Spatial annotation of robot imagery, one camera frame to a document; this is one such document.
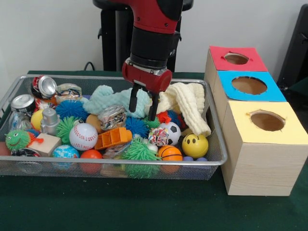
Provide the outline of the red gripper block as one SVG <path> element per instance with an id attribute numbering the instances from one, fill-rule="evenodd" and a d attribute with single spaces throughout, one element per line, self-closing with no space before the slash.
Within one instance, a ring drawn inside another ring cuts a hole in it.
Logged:
<path id="1" fill-rule="evenodd" d="M 129 111 L 134 113 L 137 106 L 137 93 L 142 87 L 150 91 L 152 97 L 152 105 L 149 109 L 148 119 L 154 121 L 159 104 L 159 94 L 165 91 L 172 80 L 172 72 L 166 67 L 159 70 L 144 68 L 135 65 L 130 59 L 126 59 L 122 66 L 122 74 L 125 80 L 134 83 L 131 90 Z"/>

